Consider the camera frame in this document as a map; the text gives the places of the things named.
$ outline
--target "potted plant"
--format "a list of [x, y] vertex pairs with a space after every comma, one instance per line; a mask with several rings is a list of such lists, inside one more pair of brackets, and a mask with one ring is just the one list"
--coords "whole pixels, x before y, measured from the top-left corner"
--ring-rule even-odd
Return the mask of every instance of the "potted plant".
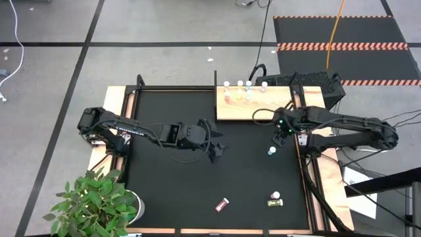
[[54, 221], [51, 235], [60, 237], [98, 237], [126, 236], [128, 224], [139, 219], [145, 206], [124, 184], [116, 182], [121, 171], [113, 170], [107, 175], [87, 171], [85, 177], [79, 177], [70, 190], [66, 183], [65, 192], [56, 194], [65, 200], [56, 204], [51, 211], [59, 214], [47, 214], [46, 221]]

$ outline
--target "white pot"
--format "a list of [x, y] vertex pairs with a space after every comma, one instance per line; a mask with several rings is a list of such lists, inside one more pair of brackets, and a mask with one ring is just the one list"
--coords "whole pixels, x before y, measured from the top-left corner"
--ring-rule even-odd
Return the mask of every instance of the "white pot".
[[145, 204], [142, 201], [142, 199], [140, 199], [140, 197], [135, 192], [133, 192], [131, 190], [127, 190], [127, 191], [133, 193], [136, 196], [138, 204], [139, 204], [139, 208], [137, 209], [136, 216], [129, 222], [129, 224], [132, 224], [133, 222], [137, 221], [144, 214]]

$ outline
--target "concrete floor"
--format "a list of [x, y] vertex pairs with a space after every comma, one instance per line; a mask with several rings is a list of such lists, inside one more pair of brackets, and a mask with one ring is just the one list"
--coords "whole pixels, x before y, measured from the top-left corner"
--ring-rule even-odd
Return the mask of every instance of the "concrete floor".
[[[421, 2], [387, 2], [405, 39], [421, 42], [417, 11]], [[340, 3], [274, 0], [268, 15], [336, 15]], [[53, 0], [51, 4], [16, 0], [14, 4], [21, 41], [83, 42], [98, 0]], [[234, 0], [105, 0], [92, 41], [259, 41], [264, 14], [256, 5], [239, 8]], [[343, 14], [385, 15], [385, 11], [380, 0], [354, 0], [347, 2]], [[264, 40], [276, 41], [271, 18], [266, 26]], [[13, 27], [10, 5], [0, 1], [0, 42], [14, 41]], [[268, 74], [279, 73], [273, 50], [263, 47], [260, 55]], [[410, 50], [421, 63], [421, 49]], [[80, 51], [80, 47], [27, 47], [22, 68], [1, 88], [9, 100], [0, 103], [0, 183], [8, 190], [0, 194], [2, 236], [16, 232]], [[57, 202], [54, 193], [86, 170], [91, 150], [78, 136], [76, 124], [84, 108], [103, 104], [107, 86], [133, 84], [137, 74], [148, 85], [211, 85], [215, 69], [220, 83], [246, 80], [257, 51], [257, 47], [89, 48], [26, 234], [49, 232], [50, 223], [41, 217]], [[19, 47], [0, 47], [0, 68], [14, 70], [19, 58]], [[385, 118], [421, 105], [418, 86], [349, 86], [345, 91], [339, 111], [345, 114]], [[421, 127], [406, 126], [398, 132], [401, 142], [396, 149], [361, 165], [384, 174], [419, 167]]]

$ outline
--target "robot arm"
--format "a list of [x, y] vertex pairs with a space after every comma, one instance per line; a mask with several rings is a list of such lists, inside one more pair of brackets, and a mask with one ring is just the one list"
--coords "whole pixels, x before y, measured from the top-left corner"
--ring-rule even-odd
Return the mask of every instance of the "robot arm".
[[[393, 149], [398, 143], [396, 129], [378, 118], [361, 118], [339, 115], [320, 107], [301, 107], [297, 110], [279, 108], [272, 122], [278, 127], [273, 141], [282, 146], [284, 138], [299, 134], [299, 145], [312, 157], [331, 147], [357, 147], [369, 145], [380, 150]], [[311, 130], [332, 127], [352, 130], [358, 133], [324, 137], [311, 134]]]
[[101, 140], [106, 145], [108, 155], [124, 156], [128, 147], [126, 139], [113, 134], [110, 129], [145, 137], [162, 147], [207, 150], [212, 164], [217, 162], [224, 149], [223, 145], [211, 142], [211, 138], [222, 134], [216, 131], [213, 123], [204, 119], [199, 120], [197, 125], [154, 124], [153, 127], [146, 128], [134, 119], [115, 115], [101, 107], [85, 109], [78, 123], [78, 130], [84, 140], [89, 144], [93, 139]]

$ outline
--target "wooden table frame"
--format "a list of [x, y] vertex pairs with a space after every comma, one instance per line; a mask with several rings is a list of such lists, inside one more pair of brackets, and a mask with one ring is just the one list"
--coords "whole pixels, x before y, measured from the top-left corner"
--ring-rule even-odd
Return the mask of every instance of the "wooden table frame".
[[[159, 92], [160, 90], [181, 90], [181, 91], [195, 91], [195, 90], [205, 90], [205, 91], [214, 91], [213, 86], [145, 86], [142, 87], [142, 91], [155, 91]], [[319, 106], [324, 107], [324, 100], [322, 97], [322, 92], [320, 87], [304, 87], [305, 100], [307, 106]], [[104, 109], [115, 113], [116, 115], [124, 115], [125, 117], [131, 118], [135, 108], [137, 96], [135, 86], [109, 86], [107, 89], [107, 94], [104, 100]], [[331, 128], [324, 128], [314, 131], [317, 134], [323, 136], [329, 136], [332, 131]], [[323, 154], [337, 159], [335, 149], [327, 149]], [[102, 158], [105, 156], [105, 146], [98, 145], [93, 148], [91, 158], [89, 161], [88, 168], [91, 169], [94, 167]], [[101, 162], [96, 169], [104, 167], [103, 172], [107, 173], [115, 167], [121, 169], [124, 166], [123, 157], [109, 157]], [[345, 189], [343, 188], [341, 171], [337, 163], [334, 163], [326, 158], [318, 159], [318, 167], [320, 171], [320, 178], [322, 181], [322, 187], [324, 191], [325, 200], [329, 203], [330, 207], [334, 210], [335, 214], [343, 221], [343, 223], [350, 229], [354, 229], [351, 212], [349, 210], [347, 196], [345, 194]], [[309, 167], [309, 172], [314, 179], [314, 173], [311, 167]], [[324, 230], [324, 223], [322, 219], [322, 212], [319, 203], [316, 198], [312, 195], [312, 200], [314, 204], [314, 213], [315, 213], [315, 222], [318, 230]], [[309, 220], [309, 230], [269, 230], [269, 234], [312, 234], [312, 225]], [[335, 231], [335, 227], [330, 222], [331, 230]], [[175, 234], [175, 228], [127, 228], [129, 233], [143, 233], [143, 234]], [[181, 234], [210, 234], [210, 233], [219, 233], [219, 234], [264, 234], [263, 230], [238, 230], [238, 229], [191, 229], [191, 228], [182, 228], [180, 230]]]

